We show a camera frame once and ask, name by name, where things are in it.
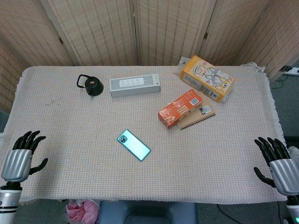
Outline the light blue smartphone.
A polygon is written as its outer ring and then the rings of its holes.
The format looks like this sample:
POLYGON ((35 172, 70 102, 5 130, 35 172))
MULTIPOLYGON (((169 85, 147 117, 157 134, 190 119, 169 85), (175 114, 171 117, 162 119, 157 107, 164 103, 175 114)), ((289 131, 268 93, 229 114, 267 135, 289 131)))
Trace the light blue smartphone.
POLYGON ((121 133, 117 140, 139 161, 144 161, 151 152, 151 149, 128 129, 121 133))

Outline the orange cardboard box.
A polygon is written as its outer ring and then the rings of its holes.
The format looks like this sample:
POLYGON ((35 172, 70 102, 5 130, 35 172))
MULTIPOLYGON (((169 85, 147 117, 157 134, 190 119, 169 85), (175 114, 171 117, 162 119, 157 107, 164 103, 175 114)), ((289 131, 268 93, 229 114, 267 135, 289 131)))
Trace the orange cardboard box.
POLYGON ((194 90, 189 90, 158 112, 158 118, 168 128, 175 126, 203 102, 194 90))

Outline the blue chair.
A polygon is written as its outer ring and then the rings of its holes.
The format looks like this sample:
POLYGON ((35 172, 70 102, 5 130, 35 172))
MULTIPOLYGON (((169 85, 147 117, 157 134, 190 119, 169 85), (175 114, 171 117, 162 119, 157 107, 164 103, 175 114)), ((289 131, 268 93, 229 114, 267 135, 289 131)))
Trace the blue chair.
POLYGON ((195 203, 102 201, 98 224, 198 224, 195 203))

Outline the yellow tissue pack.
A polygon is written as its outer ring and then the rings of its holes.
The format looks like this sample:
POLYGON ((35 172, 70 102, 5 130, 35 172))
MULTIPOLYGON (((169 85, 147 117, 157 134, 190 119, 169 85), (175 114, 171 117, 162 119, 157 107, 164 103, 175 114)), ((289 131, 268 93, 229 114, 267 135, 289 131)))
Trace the yellow tissue pack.
POLYGON ((179 73, 182 81, 203 92, 215 102, 225 102, 235 78, 194 55, 179 73))

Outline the woven beige tablecloth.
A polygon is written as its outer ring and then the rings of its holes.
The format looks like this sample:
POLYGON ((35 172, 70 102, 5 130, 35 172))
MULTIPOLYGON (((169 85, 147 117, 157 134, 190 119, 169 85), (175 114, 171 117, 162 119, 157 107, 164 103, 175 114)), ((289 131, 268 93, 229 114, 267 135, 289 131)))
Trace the woven beige tablecloth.
POLYGON ((28 131, 46 138, 32 166, 47 165, 22 183, 21 200, 100 199, 215 204, 265 203, 285 197, 262 183, 270 176, 254 140, 283 140, 267 76, 251 65, 221 66, 235 78, 216 115, 180 129, 158 118, 191 89, 174 66, 35 66, 23 71, 4 133, 0 175, 15 141, 28 131), (103 92, 77 87, 80 74, 98 78, 103 92), (109 80, 158 74, 157 93, 113 98, 109 80), (128 129, 150 149, 139 161, 117 138, 128 129))

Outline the white power strip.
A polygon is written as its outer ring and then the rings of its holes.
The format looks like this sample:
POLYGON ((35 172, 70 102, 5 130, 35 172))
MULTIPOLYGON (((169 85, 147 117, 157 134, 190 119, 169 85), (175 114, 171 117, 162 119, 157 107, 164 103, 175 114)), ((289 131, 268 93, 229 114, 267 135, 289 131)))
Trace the white power strip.
POLYGON ((299 76, 299 68, 289 65, 284 65, 279 72, 285 75, 299 76))

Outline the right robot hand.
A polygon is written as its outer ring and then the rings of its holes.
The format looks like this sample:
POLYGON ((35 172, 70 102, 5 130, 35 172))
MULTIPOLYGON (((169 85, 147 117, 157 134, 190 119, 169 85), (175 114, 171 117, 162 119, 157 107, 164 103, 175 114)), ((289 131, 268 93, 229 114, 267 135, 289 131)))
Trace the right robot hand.
POLYGON ((299 195, 299 165, 290 157, 284 144, 270 137, 258 137, 254 142, 259 147, 272 176, 271 179, 267 178, 259 168, 254 167, 257 177, 284 196, 299 195))

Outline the pink plastic bag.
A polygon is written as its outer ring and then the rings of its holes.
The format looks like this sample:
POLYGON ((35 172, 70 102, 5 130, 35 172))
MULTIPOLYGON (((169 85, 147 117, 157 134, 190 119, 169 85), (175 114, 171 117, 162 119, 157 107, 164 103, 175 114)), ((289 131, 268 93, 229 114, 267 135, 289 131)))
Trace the pink plastic bag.
POLYGON ((98 224, 100 203, 91 199, 70 200, 65 206, 68 224, 98 224))

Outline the bamboo folding screen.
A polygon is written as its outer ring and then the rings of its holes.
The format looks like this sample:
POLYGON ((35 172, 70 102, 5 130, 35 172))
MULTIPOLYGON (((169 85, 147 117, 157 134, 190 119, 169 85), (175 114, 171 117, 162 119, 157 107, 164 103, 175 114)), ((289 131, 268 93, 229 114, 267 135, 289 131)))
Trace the bamboo folding screen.
POLYGON ((31 66, 299 60, 299 0, 0 0, 0 110, 31 66))

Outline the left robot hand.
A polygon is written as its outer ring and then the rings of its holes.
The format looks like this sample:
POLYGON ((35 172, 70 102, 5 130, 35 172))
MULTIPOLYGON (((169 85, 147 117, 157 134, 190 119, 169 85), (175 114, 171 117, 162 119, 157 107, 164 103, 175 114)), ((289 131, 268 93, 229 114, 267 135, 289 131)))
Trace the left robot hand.
POLYGON ((38 136, 40 131, 29 131, 19 137, 11 151, 8 152, 1 177, 7 182, 23 182, 29 175, 42 170, 48 158, 43 159, 37 167, 31 167, 33 154, 45 136, 38 136))

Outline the white power strip box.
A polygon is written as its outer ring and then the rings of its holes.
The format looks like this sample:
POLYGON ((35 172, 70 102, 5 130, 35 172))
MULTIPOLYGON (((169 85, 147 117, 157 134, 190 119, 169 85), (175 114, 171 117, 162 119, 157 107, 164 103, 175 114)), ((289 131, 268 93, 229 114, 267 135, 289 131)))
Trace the white power strip box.
POLYGON ((113 98, 157 93, 161 89, 158 74, 110 79, 109 87, 113 98))

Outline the brown spiral notebook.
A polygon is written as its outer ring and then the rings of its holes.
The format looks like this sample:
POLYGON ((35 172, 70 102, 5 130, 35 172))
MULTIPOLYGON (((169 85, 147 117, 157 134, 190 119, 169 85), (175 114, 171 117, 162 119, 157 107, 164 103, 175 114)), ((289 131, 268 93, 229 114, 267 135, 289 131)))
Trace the brown spiral notebook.
POLYGON ((201 91, 198 92, 198 95, 202 98, 202 103, 177 123, 180 129, 187 128, 215 115, 215 110, 207 96, 201 91))

